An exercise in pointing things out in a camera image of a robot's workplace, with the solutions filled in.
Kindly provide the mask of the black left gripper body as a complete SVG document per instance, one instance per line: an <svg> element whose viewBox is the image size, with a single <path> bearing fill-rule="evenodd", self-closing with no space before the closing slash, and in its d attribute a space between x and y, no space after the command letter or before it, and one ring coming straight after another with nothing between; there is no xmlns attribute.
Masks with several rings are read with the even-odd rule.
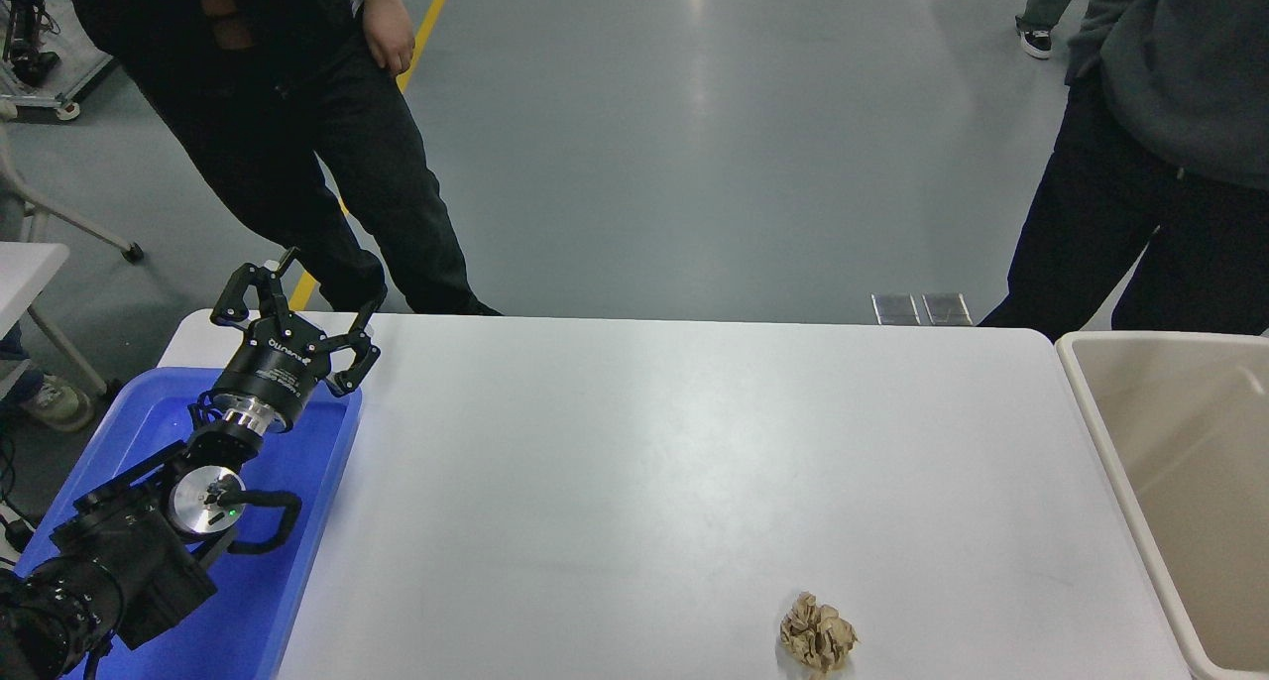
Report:
<svg viewBox="0 0 1269 680"><path fill-rule="evenodd" d="M299 315L251 320L244 341L213 384L213 403L228 409L253 398L266 405L275 424L298 422L313 387L330 373L327 354L308 351L324 331Z"/></svg>

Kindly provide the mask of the person's left hand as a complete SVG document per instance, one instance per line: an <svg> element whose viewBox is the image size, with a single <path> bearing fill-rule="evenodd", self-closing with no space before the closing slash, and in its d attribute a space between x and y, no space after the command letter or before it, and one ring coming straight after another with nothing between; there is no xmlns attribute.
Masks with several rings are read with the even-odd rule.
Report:
<svg viewBox="0 0 1269 680"><path fill-rule="evenodd" d="M364 0L362 29L372 58L390 76L409 71L415 30L404 0Z"/></svg>

